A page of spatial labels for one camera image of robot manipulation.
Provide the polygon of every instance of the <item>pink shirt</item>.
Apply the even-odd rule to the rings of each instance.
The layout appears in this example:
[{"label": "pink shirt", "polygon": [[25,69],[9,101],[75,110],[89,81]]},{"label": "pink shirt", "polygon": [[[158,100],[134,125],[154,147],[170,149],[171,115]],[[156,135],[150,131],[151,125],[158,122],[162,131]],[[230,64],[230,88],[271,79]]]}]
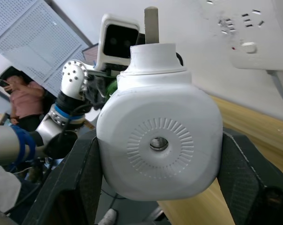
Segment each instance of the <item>pink shirt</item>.
[{"label": "pink shirt", "polygon": [[[43,89],[34,81],[30,82],[27,87]],[[43,97],[36,97],[24,91],[15,90],[10,95],[10,101],[15,107],[15,114],[19,118],[43,113]]]}]

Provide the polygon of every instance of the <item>screw hole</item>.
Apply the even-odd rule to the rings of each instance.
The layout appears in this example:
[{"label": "screw hole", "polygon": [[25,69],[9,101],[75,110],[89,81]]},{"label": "screw hole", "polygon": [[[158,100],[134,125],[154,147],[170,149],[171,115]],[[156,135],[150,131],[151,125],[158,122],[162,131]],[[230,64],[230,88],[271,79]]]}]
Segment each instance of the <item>screw hole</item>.
[{"label": "screw hole", "polygon": [[156,137],[150,142],[150,148],[153,151],[163,151],[169,146],[169,142],[163,137]]}]

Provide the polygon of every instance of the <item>wooden table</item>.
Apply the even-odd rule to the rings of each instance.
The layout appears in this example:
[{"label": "wooden table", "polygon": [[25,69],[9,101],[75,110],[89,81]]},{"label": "wooden table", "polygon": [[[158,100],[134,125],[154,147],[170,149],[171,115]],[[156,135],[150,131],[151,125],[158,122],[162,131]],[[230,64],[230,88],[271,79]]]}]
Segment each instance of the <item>wooden table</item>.
[{"label": "wooden table", "polygon": [[0,113],[0,126],[4,125],[8,117],[9,115],[7,113]]},{"label": "wooden table", "polygon": [[84,125],[91,130],[95,129],[94,125],[92,125],[87,119],[85,119]]},{"label": "wooden table", "polygon": [[[247,135],[258,150],[283,172],[283,121],[213,97],[223,124]],[[234,225],[217,180],[196,197],[158,202],[172,225]]]}]

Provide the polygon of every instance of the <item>power strip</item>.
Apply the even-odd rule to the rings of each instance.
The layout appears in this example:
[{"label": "power strip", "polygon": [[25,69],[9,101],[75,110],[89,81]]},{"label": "power strip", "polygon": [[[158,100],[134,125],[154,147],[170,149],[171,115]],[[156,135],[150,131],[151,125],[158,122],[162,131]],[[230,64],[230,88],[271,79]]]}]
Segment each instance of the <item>power strip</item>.
[{"label": "power strip", "polygon": [[234,67],[283,70],[283,0],[200,0]]}]

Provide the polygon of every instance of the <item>radial ridged pattern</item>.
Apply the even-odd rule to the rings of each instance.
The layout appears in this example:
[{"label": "radial ridged pattern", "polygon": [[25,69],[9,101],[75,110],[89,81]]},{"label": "radial ridged pattern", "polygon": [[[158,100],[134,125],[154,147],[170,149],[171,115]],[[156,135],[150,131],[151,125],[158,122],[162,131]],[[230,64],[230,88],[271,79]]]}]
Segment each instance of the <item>radial ridged pattern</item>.
[{"label": "radial ridged pattern", "polygon": [[[151,132],[168,130],[181,143],[177,157],[166,166],[152,165],[141,155],[140,142]],[[167,179],[181,173],[191,162],[194,152],[190,132],[178,121],[168,118],[154,118],[144,121],[131,133],[127,143],[127,157],[132,167],[140,174],[154,179]]]}]

